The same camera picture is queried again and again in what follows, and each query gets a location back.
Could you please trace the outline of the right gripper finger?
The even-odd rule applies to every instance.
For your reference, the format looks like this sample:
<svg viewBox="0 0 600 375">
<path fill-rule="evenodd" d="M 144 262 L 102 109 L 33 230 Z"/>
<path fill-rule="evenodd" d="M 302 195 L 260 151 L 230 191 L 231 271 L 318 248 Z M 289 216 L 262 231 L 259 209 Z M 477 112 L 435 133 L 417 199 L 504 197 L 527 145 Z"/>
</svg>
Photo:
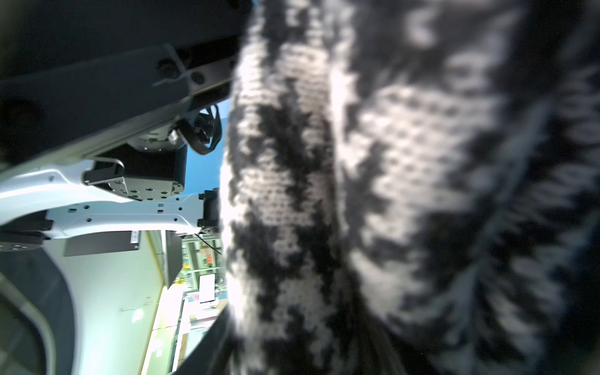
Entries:
<svg viewBox="0 0 600 375">
<path fill-rule="evenodd" d="M 217 317 L 189 357 L 173 372 L 175 375 L 225 375 L 234 348 L 229 309 Z"/>
</svg>

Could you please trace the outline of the black white patterned scarf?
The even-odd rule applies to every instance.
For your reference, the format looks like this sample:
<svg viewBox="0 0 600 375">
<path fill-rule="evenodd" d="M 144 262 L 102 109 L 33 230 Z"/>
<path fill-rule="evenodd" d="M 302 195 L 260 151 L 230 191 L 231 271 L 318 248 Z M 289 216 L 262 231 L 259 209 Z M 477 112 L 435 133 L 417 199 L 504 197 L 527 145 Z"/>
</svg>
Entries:
<svg viewBox="0 0 600 375">
<path fill-rule="evenodd" d="M 599 372 L 597 1 L 259 1 L 231 374 Z"/>
</svg>

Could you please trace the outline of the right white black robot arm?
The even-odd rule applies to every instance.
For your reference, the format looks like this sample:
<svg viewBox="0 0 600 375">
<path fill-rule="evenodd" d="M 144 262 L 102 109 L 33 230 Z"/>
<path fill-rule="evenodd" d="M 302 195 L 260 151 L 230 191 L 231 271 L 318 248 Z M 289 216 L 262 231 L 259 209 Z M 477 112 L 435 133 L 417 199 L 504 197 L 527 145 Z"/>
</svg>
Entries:
<svg viewBox="0 0 600 375">
<path fill-rule="evenodd" d="M 219 146 L 251 1 L 1 4 L 1 372 L 100 371 L 147 338 L 182 240 L 217 229 L 186 195 Z"/>
</svg>

